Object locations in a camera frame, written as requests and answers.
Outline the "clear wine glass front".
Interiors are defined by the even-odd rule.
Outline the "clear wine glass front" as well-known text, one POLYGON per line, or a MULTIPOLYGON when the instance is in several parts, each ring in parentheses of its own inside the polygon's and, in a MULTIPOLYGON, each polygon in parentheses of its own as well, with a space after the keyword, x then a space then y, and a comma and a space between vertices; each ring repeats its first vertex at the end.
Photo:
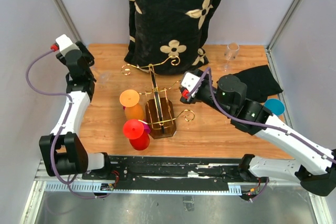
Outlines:
POLYGON ((98 70, 98 68, 95 67, 95 66, 91 67, 91 71, 92 71, 96 81, 100 84, 107 83, 110 79, 111 74, 110 74, 109 71, 98 70))

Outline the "clear wine glass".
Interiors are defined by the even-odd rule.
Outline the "clear wine glass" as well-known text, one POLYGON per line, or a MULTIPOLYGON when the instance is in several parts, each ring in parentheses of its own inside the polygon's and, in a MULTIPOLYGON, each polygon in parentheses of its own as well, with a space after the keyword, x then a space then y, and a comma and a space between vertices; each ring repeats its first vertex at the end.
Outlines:
POLYGON ((232 60, 234 60, 239 53, 240 46, 239 44, 232 42, 227 45, 224 56, 225 56, 225 65, 224 65, 224 70, 228 71, 229 70, 229 64, 232 60))
POLYGON ((95 67, 95 66, 91 67, 91 71, 92 71, 96 81, 100 84, 107 83, 110 79, 111 74, 110 74, 109 71, 98 70, 98 68, 95 67))

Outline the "gold wire wine glass rack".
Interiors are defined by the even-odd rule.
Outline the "gold wire wine glass rack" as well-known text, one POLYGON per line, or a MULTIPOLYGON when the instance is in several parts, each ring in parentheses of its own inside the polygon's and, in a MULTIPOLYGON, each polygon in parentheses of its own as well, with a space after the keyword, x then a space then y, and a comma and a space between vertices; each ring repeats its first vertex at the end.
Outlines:
POLYGON ((152 88, 150 91, 140 92, 139 95, 144 95, 146 97, 145 121, 143 123, 149 126, 151 130, 150 135, 154 139, 174 136, 177 129, 176 120, 180 116, 184 116, 184 120, 187 122, 191 122, 195 119, 195 113, 189 109, 185 109, 178 115, 175 115, 173 104, 167 97, 167 91, 171 88, 160 88, 158 86, 154 68, 165 64, 167 61, 169 61, 171 65, 177 66, 180 64, 181 60, 178 56, 168 56, 161 63, 151 63, 144 67, 134 66, 129 63, 121 67, 121 73, 125 76, 131 74, 132 68, 138 70, 148 68, 152 88))

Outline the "magenta wine glass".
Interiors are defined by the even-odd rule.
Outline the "magenta wine glass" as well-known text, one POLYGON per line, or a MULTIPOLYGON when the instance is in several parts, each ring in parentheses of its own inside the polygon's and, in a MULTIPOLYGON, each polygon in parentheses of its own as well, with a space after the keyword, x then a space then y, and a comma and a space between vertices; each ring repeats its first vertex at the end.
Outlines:
POLYGON ((145 119, 144 110, 139 104, 132 107, 123 106, 123 109, 127 118, 127 122, 123 126, 123 133, 125 136, 131 136, 133 138, 140 136, 140 123, 143 125, 143 132, 146 134, 151 132, 145 119))

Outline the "blue wine glass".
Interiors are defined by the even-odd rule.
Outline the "blue wine glass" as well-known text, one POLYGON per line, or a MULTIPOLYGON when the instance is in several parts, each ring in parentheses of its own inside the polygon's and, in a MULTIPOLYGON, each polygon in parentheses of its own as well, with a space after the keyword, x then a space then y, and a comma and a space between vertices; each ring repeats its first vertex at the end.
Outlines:
POLYGON ((278 99, 268 99, 264 103, 264 106, 277 116, 280 116, 285 112, 285 105, 278 99))

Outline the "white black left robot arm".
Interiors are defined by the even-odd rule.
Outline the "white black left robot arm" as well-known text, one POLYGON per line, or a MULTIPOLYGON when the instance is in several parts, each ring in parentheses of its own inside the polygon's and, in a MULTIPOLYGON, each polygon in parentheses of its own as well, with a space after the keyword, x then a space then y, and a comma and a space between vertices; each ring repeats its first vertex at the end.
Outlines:
POLYGON ((84 174, 91 171, 102 180, 112 175, 107 153, 88 153, 79 139, 83 116, 92 101, 96 79, 90 69, 94 57, 81 42, 68 36, 56 38, 57 59, 68 68, 66 104, 51 133, 39 147, 49 176, 84 174))

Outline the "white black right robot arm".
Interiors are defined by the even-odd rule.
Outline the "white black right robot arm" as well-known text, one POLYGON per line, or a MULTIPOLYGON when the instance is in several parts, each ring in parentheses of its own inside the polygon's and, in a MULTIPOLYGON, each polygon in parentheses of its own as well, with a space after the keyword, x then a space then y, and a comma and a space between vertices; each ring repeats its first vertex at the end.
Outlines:
POLYGON ((244 182, 276 178, 295 182, 308 192, 328 196, 335 189, 335 150, 304 137, 259 102, 246 98, 247 86, 232 74, 222 76, 213 87, 211 69, 187 71, 181 80, 185 104, 203 102, 230 119, 238 130, 264 139, 292 159, 265 159, 246 154, 238 165, 244 182))

